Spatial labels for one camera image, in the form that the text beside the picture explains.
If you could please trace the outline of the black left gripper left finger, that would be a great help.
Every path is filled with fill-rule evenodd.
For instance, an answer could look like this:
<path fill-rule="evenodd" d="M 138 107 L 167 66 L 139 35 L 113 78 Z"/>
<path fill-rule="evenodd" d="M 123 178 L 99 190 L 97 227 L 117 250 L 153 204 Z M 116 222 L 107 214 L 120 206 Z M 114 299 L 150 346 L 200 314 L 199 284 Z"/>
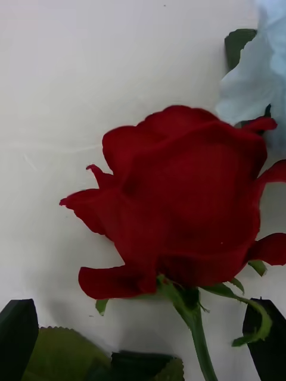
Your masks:
<path fill-rule="evenodd" d="M 0 322 L 0 380 L 21 380 L 39 334 L 34 301 L 11 300 Z"/>

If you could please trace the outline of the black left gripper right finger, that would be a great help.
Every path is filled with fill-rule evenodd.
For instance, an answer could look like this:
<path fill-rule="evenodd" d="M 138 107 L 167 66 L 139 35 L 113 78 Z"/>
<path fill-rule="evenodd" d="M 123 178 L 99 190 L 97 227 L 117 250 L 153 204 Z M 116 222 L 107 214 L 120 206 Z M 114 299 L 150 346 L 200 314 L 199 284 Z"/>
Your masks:
<path fill-rule="evenodd" d="M 261 380 L 286 380 L 286 319 L 268 299 L 252 299 L 259 303 L 272 320 L 265 340 L 248 344 L 256 371 Z"/>

